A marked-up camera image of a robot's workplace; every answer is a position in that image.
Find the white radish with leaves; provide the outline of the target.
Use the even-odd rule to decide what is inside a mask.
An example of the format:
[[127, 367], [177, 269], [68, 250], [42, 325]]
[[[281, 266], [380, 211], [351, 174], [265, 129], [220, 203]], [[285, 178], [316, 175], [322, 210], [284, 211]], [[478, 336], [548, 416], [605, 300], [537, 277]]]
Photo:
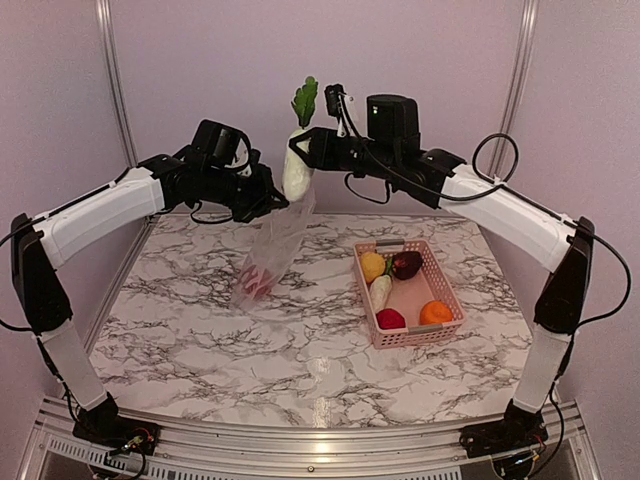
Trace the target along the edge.
[[[289, 139], [303, 134], [309, 127], [316, 110], [318, 81], [314, 76], [307, 76], [299, 86], [291, 100], [291, 108], [296, 115], [297, 129]], [[293, 203], [301, 200], [311, 184], [312, 170], [301, 157], [289, 146], [286, 147], [282, 187], [286, 199]]]

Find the clear zip top bag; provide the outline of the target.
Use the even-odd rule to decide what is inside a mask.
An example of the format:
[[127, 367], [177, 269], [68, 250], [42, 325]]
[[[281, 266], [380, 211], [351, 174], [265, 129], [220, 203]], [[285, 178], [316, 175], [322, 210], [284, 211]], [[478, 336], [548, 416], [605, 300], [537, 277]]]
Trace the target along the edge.
[[[315, 192], [310, 189], [301, 200], [293, 202], [288, 208], [278, 210], [266, 218], [240, 269], [231, 295], [231, 306], [249, 311], [272, 293], [293, 264], [314, 207]], [[239, 277], [241, 271], [249, 265], [266, 268], [274, 276], [272, 290], [261, 298], [250, 298], [240, 293]]]

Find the red apple toy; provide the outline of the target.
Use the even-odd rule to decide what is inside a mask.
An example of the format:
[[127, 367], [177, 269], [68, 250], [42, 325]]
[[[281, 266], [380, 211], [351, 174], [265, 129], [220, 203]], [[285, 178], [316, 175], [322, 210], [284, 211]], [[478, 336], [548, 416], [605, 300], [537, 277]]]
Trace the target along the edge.
[[241, 271], [239, 277], [240, 293], [250, 298], [261, 298], [273, 288], [274, 276], [266, 268], [249, 265]]

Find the dark red fuzzy fruit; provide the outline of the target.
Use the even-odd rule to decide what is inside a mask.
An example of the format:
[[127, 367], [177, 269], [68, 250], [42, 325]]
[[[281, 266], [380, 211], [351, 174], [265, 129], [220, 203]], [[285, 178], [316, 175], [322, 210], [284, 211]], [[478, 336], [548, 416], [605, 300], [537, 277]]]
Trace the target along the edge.
[[376, 314], [378, 327], [381, 330], [396, 330], [406, 327], [404, 316], [397, 310], [385, 308]]

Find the pink perforated plastic basket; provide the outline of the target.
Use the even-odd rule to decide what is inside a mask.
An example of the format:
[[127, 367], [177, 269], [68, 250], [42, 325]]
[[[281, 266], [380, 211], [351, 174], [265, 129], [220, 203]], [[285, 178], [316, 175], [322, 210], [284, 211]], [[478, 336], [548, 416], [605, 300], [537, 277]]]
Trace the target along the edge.
[[[403, 251], [417, 251], [423, 258], [422, 268], [413, 278], [409, 280], [392, 278], [392, 291], [385, 308], [392, 308], [401, 313], [406, 320], [405, 328], [381, 330], [378, 327], [369, 296], [371, 283], [366, 283], [360, 266], [360, 256], [367, 251], [382, 255], [387, 262], [395, 254]], [[353, 247], [353, 253], [355, 278], [364, 304], [371, 343], [375, 348], [424, 346], [448, 340], [464, 324], [464, 310], [426, 240], [392, 239], [358, 242]], [[421, 326], [420, 311], [426, 303], [433, 300], [447, 304], [453, 312], [454, 319], [444, 324]]]

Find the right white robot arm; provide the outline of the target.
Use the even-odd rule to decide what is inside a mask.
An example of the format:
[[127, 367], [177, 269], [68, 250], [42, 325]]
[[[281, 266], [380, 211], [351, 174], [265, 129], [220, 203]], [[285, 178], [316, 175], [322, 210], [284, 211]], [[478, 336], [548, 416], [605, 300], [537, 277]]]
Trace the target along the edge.
[[590, 281], [593, 224], [553, 212], [440, 148], [423, 150], [324, 127], [292, 134], [283, 175], [289, 200], [308, 190], [316, 170], [381, 179], [426, 206], [475, 222], [548, 272], [534, 309], [533, 343], [509, 405], [514, 411], [495, 428], [502, 446], [519, 446], [533, 433], [531, 414], [541, 410], [569, 357]]

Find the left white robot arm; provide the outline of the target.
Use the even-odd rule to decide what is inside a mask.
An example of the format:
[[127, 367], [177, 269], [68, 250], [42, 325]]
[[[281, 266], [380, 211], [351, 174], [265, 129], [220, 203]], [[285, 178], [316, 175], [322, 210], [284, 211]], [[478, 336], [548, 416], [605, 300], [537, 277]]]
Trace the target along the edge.
[[125, 438], [126, 423], [111, 401], [72, 324], [69, 297], [57, 271], [77, 253], [113, 231], [185, 204], [228, 208], [237, 223], [288, 206], [269, 167], [252, 150], [247, 166], [204, 167], [185, 156], [157, 155], [115, 180], [35, 218], [15, 217], [9, 234], [11, 269], [31, 331], [46, 359], [82, 409], [89, 431], [106, 445]]

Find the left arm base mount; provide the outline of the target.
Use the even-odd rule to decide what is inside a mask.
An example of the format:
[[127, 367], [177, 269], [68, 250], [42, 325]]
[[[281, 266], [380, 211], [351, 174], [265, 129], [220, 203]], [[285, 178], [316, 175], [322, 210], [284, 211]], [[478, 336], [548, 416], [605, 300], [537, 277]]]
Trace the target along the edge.
[[117, 449], [135, 437], [141, 437], [141, 450], [145, 455], [155, 451], [160, 426], [156, 423], [123, 417], [114, 398], [107, 398], [93, 409], [79, 408], [74, 417], [73, 435], [76, 438]]

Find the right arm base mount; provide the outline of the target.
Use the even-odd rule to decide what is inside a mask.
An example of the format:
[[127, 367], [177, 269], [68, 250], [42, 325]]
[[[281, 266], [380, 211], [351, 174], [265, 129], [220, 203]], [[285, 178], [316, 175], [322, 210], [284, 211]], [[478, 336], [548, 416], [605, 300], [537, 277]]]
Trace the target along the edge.
[[459, 444], [469, 458], [477, 458], [542, 444], [547, 440], [541, 411], [526, 411], [511, 400], [499, 420], [463, 427]]

